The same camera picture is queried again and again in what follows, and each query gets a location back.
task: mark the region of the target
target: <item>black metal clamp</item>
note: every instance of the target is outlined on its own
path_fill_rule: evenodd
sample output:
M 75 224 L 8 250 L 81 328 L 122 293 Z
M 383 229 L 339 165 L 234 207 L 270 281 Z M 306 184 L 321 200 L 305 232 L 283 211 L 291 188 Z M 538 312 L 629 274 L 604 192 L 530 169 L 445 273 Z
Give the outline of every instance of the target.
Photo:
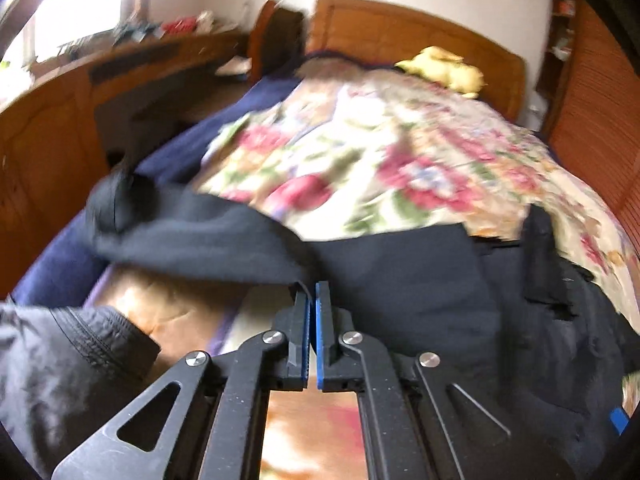
M 271 390 L 308 379 L 311 302 L 232 353 L 192 352 L 60 463 L 53 480 L 257 479 Z M 569 466 L 440 358 L 393 354 L 316 290 L 318 388 L 358 396 L 370 480 L 568 480 Z

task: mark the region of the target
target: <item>wooden louvered door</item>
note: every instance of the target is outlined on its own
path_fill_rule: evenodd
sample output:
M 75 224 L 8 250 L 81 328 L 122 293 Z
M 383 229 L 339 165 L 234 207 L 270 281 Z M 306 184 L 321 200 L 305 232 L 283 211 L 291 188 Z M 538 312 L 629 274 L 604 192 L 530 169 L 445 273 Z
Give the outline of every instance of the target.
M 605 200 L 640 251 L 640 77 L 587 4 L 578 16 L 571 74 L 550 144 Z

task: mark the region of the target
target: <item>wooden dresser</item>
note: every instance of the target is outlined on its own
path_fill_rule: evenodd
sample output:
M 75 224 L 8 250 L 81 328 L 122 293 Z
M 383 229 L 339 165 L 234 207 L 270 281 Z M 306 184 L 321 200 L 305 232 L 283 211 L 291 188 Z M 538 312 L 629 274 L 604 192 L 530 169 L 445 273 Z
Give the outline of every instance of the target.
M 240 32 L 127 44 L 53 70 L 0 112 L 0 300 L 108 171 L 98 105 L 237 52 Z

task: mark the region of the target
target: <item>navy blue blanket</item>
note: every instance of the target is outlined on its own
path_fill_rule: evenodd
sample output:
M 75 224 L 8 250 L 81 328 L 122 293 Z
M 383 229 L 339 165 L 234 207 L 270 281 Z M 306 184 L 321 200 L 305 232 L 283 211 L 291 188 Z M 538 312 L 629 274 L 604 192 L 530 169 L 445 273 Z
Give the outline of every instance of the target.
M 243 115 L 275 106 L 300 83 L 300 79 L 266 77 L 237 103 L 205 119 L 149 155 L 137 168 L 158 183 L 186 184 L 200 170 L 200 160 L 220 128 Z M 80 212 L 56 236 L 12 292 L 18 304 L 81 306 L 109 263 L 84 244 Z

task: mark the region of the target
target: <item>bed frame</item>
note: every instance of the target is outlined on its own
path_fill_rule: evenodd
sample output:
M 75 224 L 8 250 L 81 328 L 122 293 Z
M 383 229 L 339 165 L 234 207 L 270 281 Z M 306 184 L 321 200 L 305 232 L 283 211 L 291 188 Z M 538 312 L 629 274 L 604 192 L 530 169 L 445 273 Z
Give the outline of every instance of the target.
M 317 0 L 306 52 L 333 50 L 371 64 L 411 59 L 436 45 L 483 73 L 481 99 L 516 121 L 525 94 L 524 60 L 499 44 L 420 10 L 373 0 Z

